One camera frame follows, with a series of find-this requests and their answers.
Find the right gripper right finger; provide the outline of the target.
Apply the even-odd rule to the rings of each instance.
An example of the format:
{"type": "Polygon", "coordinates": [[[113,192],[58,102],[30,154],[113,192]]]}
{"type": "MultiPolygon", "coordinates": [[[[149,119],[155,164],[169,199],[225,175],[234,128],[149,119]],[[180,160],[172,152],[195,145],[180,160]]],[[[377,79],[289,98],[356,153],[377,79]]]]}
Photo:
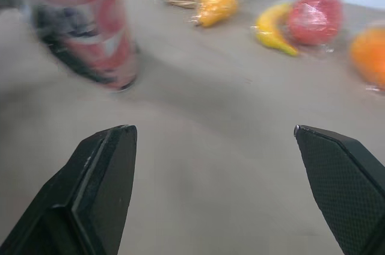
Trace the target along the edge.
{"type": "Polygon", "coordinates": [[[313,197],[344,254],[384,254],[384,165],[359,141],[294,129],[313,197]]]}

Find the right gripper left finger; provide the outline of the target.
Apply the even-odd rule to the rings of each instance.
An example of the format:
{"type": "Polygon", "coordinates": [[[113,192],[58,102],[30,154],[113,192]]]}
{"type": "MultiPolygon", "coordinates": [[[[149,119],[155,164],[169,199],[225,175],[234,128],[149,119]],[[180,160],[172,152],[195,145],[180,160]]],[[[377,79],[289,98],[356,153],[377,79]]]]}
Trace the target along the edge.
{"type": "Polygon", "coordinates": [[[82,140],[39,190],[1,245],[2,254],[117,254],[134,182],[137,129],[82,140]]]}

